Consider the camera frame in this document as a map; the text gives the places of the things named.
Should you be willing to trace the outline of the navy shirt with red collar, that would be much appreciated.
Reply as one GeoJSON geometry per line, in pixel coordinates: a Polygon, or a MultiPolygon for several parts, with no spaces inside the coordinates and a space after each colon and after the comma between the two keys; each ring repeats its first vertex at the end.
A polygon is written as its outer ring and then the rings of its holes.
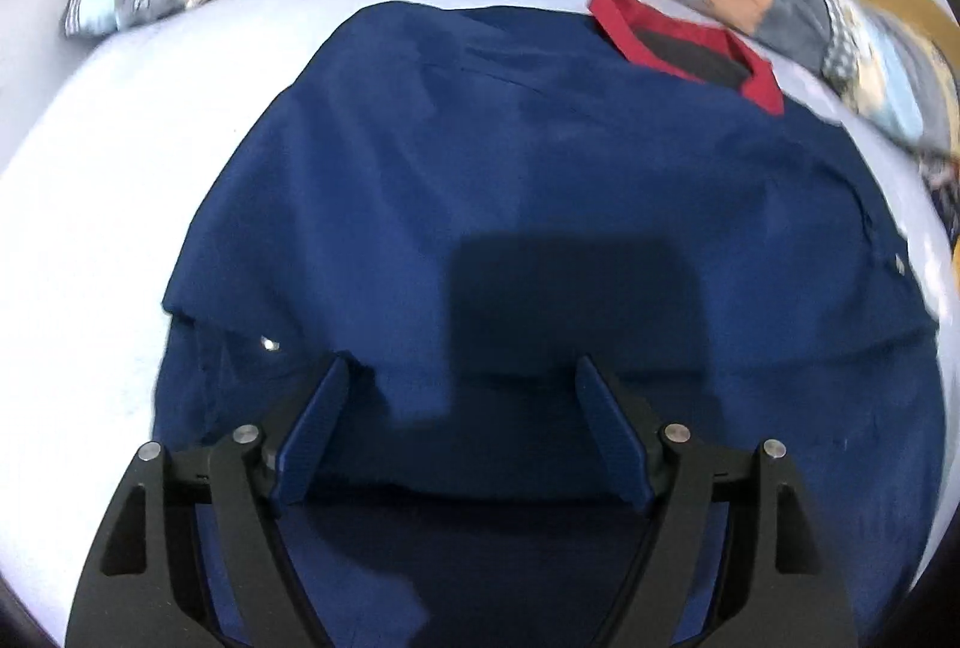
{"type": "Polygon", "coordinates": [[[574,369],[713,445],[781,440],[877,632],[946,459],[935,324],[843,128],[742,63],[633,63],[585,14],[371,6],[205,196],[164,294],[156,437],[352,386],[280,531],[340,646],[581,646],[640,545],[574,369]]]}

